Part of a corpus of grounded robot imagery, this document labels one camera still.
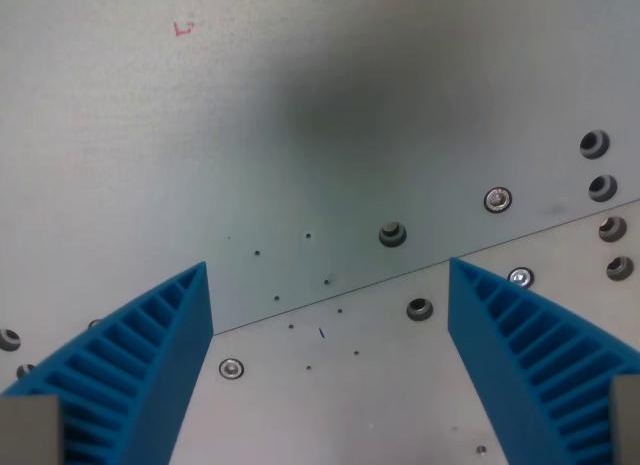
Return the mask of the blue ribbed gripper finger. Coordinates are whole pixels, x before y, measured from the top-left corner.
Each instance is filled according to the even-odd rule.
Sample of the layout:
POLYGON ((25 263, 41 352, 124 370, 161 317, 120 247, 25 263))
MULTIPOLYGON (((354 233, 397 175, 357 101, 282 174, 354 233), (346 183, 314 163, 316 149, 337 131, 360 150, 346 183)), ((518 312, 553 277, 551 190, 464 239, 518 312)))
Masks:
POLYGON ((609 390, 639 353, 483 268, 449 262, 448 332, 510 464, 611 464, 609 390))
POLYGON ((66 464, 166 464, 212 337, 200 262, 100 319, 1 395, 59 400, 66 464))

